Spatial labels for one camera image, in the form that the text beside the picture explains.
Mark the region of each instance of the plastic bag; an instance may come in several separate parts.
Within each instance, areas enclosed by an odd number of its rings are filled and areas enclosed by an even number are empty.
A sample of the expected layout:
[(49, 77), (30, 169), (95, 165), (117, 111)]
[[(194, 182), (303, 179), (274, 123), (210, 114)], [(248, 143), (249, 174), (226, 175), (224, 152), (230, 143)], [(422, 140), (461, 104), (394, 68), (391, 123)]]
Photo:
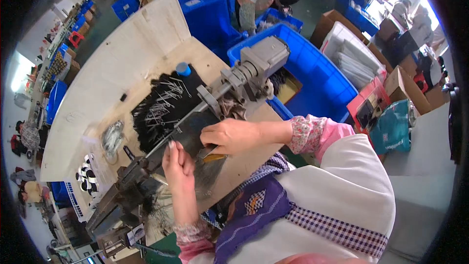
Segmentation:
[(378, 122), (370, 132), (376, 154), (391, 150), (410, 151), (409, 138), (409, 100), (392, 103), (384, 109)]

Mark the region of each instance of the metal machine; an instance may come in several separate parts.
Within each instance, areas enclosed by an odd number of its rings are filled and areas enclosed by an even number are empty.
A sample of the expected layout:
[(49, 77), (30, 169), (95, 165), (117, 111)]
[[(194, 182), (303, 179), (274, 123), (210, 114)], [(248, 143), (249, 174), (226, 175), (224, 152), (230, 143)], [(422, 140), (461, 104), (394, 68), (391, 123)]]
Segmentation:
[[(243, 48), (241, 61), (230, 70), (221, 71), (221, 82), (213, 84), (217, 87), (197, 88), (202, 102), (175, 125), (173, 132), (146, 157), (135, 157), (128, 167), (118, 170), (118, 181), (103, 196), (86, 224), (86, 230), (97, 239), (100, 249), (106, 251), (112, 248), (112, 251), (105, 253), (106, 256), (128, 247), (128, 241), (124, 239), (127, 230), (110, 235), (113, 226), (119, 221), (127, 227), (138, 226), (140, 219), (132, 212), (138, 209), (145, 197), (155, 193), (161, 184), (167, 184), (165, 179), (155, 180), (152, 175), (157, 173), (164, 178), (160, 166), (165, 145), (170, 140), (176, 140), (184, 145), (192, 157), (200, 150), (204, 150), (204, 155), (209, 154), (213, 148), (204, 149), (198, 137), (205, 126), (225, 119), (220, 109), (220, 99), (228, 92), (240, 104), (265, 99), (269, 94), (269, 86), (266, 84), (268, 77), (284, 66), (289, 55), (288, 45), (274, 36), (263, 39), (251, 48)], [(116, 246), (112, 238), (117, 239), (120, 246)]]

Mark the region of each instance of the checkered scarf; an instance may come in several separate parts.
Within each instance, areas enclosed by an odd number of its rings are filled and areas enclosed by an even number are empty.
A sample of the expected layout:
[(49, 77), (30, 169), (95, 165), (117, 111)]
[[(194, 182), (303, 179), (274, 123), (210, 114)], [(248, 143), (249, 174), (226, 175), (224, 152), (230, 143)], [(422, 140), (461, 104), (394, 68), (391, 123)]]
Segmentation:
[(293, 202), (290, 205), (292, 209), (285, 215), (287, 220), (336, 244), (377, 258), (386, 248), (388, 238), (384, 234), (309, 211)]

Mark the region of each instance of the finger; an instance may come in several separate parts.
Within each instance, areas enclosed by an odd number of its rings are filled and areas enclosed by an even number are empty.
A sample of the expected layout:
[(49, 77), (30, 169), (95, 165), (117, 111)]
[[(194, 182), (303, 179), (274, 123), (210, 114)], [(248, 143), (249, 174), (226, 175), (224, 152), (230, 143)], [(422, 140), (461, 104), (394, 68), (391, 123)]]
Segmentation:
[(184, 147), (182, 146), (182, 144), (179, 142), (179, 141), (176, 141), (176, 148), (179, 150), (179, 160), (178, 160), (178, 163), (179, 165), (183, 165), (184, 164)]
[(179, 160), (178, 160), (178, 163), (179, 165), (184, 165), (184, 160), (185, 160), (185, 154), (186, 152), (184, 151), (184, 149), (181, 149), (181, 150), (178, 150), (179, 151)]
[(180, 165), (179, 164), (179, 150), (176, 148), (176, 143), (174, 141), (169, 141), (169, 164), (170, 166), (173, 165)]
[(196, 168), (196, 164), (194, 163), (194, 160), (188, 153), (185, 153), (184, 156), (185, 156), (185, 160), (184, 160), (183, 172), (185, 175), (193, 174)]
[(225, 146), (218, 146), (216, 147), (210, 154), (224, 154), (229, 155), (228, 149)]
[(169, 145), (167, 145), (165, 148), (165, 153), (163, 154), (163, 161), (161, 162), (161, 166), (163, 167), (164, 171), (166, 171), (168, 164), (169, 164)]
[(206, 126), (202, 129), (202, 132), (216, 132), (220, 129), (220, 122), (211, 126)]
[(202, 132), (200, 134), (200, 141), (204, 146), (207, 144), (224, 145), (226, 136), (222, 132)]

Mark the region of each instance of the window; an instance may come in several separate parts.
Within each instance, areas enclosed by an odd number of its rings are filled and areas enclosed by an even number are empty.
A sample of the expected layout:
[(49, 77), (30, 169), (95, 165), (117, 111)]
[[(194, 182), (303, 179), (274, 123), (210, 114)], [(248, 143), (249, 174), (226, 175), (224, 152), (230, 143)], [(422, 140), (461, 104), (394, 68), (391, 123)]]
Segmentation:
[(29, 61), (26, 57), (21, 55), (18, 51), (15, 51), (13, 54), (13, 63), (10, 66), (10, 69), (14, 70), (16, 69), (15, 72), (15, 77), (13, 78), (13, 81), (11, 82), (11, 89), (13, 92), (16, 92), (20, 89), (21, 83), (25, 79), (26, 75), (31, 73), (31, 67), (35, 66), (34, 63)]

